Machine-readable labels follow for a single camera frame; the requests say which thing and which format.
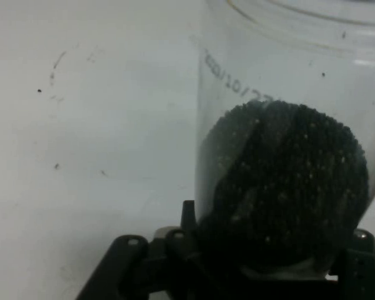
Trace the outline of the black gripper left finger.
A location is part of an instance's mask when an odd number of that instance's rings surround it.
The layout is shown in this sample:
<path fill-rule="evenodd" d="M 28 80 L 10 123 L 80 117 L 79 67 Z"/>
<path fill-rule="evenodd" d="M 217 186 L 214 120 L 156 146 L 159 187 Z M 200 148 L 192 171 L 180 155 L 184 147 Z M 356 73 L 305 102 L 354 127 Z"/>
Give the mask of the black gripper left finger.
<path fill-rule="evenodd" d="M 204 299 L 193 258 L 198 248 L 194 201 L 183 202 L 181 225 L 151 242 L 142 236 L 117 237 L 78 299 L 149 299 L 164 291 L 171 299 Z"/>

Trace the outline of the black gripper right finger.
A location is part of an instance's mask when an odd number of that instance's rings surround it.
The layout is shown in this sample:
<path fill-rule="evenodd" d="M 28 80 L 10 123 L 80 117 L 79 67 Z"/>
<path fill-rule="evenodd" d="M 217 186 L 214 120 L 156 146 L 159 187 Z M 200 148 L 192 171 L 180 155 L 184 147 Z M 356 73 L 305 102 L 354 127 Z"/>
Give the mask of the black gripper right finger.
<path fill-rule="evenodd" d="M 331 274 L 337 277 L 339 299 L 375 299 L 375 237 L 356 229 L 349 246 L 335 260 Z"/>

